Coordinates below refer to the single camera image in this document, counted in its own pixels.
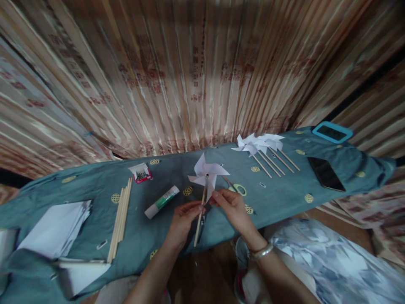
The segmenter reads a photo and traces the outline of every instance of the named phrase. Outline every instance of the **smartphone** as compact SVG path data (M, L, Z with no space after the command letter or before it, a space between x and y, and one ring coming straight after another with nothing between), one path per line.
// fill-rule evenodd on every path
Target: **smartphone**
M340 192L346 192L345 187L342 185L327 160L315 157L308 157L308 160L321 186Z

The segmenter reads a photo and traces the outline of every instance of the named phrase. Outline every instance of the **bamboo skewer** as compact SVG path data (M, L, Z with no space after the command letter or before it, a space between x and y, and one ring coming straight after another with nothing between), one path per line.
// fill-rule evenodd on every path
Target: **bamboo skewer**
M127 223L128 204L130 202L130 196L131 196L131 188L132 188L132 178L130 179L130 185L128 188L127 201L126 201L125 209L124 209L124 218L122 219L123 224L122 224L122 233L121 233L120 241L122 241L124 239L125 224Z
M278 170L280 170L280 172L281 172L283 175L286 175L286 174L283 172L283 170L281 170L280 167L277 166L277 164L276 164L275 162L273 162L273 160L272 160L267 154L265 154L265 153L263 153L263 154L265 155L265 157L267 157L267 158L269 159L269 161L271 161L271 163L272 163Z
M117 227L118 227L118 222L119 222L119 211L120 211L120 206L123 201L123 194L124 194L124 188L121 188L121 195L119 197L117 215L115 217L113 236L111 237L110 250L108 252L108 258L107 258L107 263L109 263L109 264L111 264L111 262L113 260L113 253L114 253L114 247L115 247L114 244L115 244L115 239L116 239L116 235L117 235Z
M128 179L128 184L124 190L124 201L122 204L122 209L121 209L121 216L119 220L119 227L118 227L118 233L117 233L117 240L116 240L116 245L115 245L115 250L113 254L113 259L117 255L117 248L118 248L118 243L121 242L124 238L124 230L125 230L125 223L127 221L127 211L128 211L128 202L130 198L130 191L131 191L131 185L132 185L132 179Z
M205 175L205 186L204 186L204 190L202 191L201 205L204 205L205 190L207 189L207 184L208 184L208 174ZM200 223L201 223L202 214L203 214L203 210L201 209L200 215L198 216L197 230L195 231L194 247L197 246L198 232L200 231Z
M127 202L127 196L128 196L128 185L125 187L125 190L124 190L124 199L122 201L121 215L119 217L117 243L119 243L121 241L122 221L123 221L123 218L124 218L125 203Z
M267 175L269 176L269 178L272 178L271 175L270 175L270 173L267 172L266 168L263 167L263 165L259 162L259 160L256 158L256 156L254 156L253 154L252 154L252 156L253 156L254 159L257 161L257 163L260 165L260 167L267 173Z
M274 169L274 167L271 165L271 163L269 163L269 162L265 159L265 157L263 156L263 154L260 153L260 151L258 151L258 152L259 152L259 155L263 158L263 160L269 165L269 167L272 168L273 171L278 175L278 177L281 177L281 175Z
M128 203L130 200L132 178L128 179L128 184L121 189L119 197L117 215L115 218L113 236L111 237L110 250L108 252L107 263L111 264L117 254L118 243L124 238L125 224L127 222Z
M288 157L283 151L280 150L280 152L281 152L282 155L284 155L284 157L285 157L286 159L288 159L288 160L290 161L290 163L292 163L292 165L293 165L298 171L301 171L300 168L298 168L297 165L294 164L294 162L293 162L291 159L289 159L289 157Z
M284 160L281 159L280 156L277 155L276 152L274 152L274 150L272 148L269 147L269 149L292 173L294 173L294 171L284 162Z
M114 227L114 230L116 229L117 232L116 232L115 239L114 239L112 260L115 259L115 256L117 255L117 246L118 246L118 242L119 242L119 235L120 235L121 221L122 221L122 215L123 215L123 210L124 210L124 205L125 205L126 193L127 193L127 187L124 188L124 191L122 193L122 201L120 201L120 206L118 207L118 210L117 210L119 217L118 217L117 228Z

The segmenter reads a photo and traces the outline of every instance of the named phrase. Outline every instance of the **bracelet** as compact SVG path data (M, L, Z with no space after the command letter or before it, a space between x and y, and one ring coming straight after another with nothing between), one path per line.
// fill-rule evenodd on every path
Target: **bracelet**
M264 247L262 250L255 252L251 255L250 259L252 261L257 261L267 255L270 251L272 251L274 248L272 243L268 243L266 247Z

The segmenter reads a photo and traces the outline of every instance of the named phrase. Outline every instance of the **wrist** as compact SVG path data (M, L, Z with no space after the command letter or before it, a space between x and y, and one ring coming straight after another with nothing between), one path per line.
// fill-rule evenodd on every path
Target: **wrist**
M165 239L162 244L162 248L169 254L179 254L180 251L183 249L184 244L179 244L178 242L172 242L169 239Z
M254 229L247 230L242 234L242 237L251 252L258 252L265 248L268 244L268 241L262 237L256 227L254 227Z

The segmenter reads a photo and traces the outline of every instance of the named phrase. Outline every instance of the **scissors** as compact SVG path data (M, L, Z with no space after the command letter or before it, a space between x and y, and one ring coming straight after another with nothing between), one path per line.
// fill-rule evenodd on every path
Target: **scissors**
M231 191L233 191L233 192L237 192L237 193L239 193L240 195L242 195L242 196L246 196L246 189L245 189L245 187L243 187L242 185L239 185L239 184L233 184L233 183L231 183L225 176L223 176L222 175L222 177L224 178L224 180L228 183L228 185L229 185L229 188L228 188L228 190L231 190Z

